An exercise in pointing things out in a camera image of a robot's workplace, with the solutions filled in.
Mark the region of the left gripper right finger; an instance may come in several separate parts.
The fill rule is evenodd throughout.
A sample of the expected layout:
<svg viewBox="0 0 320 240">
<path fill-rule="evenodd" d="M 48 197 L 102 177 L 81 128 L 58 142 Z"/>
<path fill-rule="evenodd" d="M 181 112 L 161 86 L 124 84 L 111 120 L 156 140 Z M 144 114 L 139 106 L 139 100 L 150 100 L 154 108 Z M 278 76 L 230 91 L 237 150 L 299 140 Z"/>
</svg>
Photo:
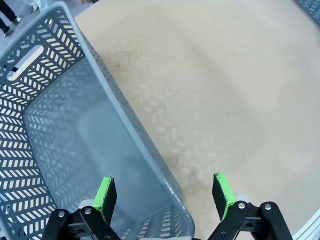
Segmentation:
<svg viewBox="0 0 320 240">
<path fill-rule="evenodd" d="M 255 206 L 238 200 L 224 173 L 213 175 L 212 196 L 220 223 L 207 240 L 236 240 L 240 232 L 250 233 L 254 240 L 292 240 L 275 202 Z"/>
</svg>

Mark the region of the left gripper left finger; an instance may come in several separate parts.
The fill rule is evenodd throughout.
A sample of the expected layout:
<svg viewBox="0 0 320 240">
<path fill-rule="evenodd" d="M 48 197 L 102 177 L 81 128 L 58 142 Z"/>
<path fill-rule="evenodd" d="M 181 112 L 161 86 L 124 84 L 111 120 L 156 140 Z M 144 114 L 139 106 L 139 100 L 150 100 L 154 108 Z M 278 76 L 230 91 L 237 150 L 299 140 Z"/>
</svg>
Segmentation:
<svg viewBox="0 0 320 240">
<path fill-rule="evenodd" d="M 104 177 L 92 205 L 70 213 L 54 210 L 44 229 L 44 240 L 121 240 L 111 228 L 117 200 L 113 177 Z"/>
</svg>

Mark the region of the gray perforated plastic basket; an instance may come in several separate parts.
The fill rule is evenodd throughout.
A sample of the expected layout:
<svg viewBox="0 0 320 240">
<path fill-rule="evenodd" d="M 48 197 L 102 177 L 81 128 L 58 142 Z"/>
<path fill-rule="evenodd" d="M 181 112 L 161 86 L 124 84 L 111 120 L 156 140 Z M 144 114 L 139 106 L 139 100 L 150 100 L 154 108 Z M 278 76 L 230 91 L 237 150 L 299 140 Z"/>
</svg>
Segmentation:
<svg viewBox="0 0 320 240">
<path fill-rule="evenodd" d="M 320 0 L 293 1 L 320 28 Z"/>
<path fill-rule="evenodd" d="M 64 2 L 0 53 L 0 230 L 42 240 L 113 177 L 111 227 L 124 240 L 193 237 L 181 189 Z"/>
</svg>

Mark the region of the white slotted base plate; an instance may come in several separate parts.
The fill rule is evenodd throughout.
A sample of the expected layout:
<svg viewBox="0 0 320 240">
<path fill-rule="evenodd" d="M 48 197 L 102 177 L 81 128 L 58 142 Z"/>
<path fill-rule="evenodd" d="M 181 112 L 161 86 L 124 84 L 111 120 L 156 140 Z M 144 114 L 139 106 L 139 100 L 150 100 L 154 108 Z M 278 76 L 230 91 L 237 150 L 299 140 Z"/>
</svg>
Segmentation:
<svg viewBox="0 0 320 240">
<path fill-rule="evenodd" d="M 320 240 L 320 208 L 292 238 L 293 240 Z"/>
</svg>

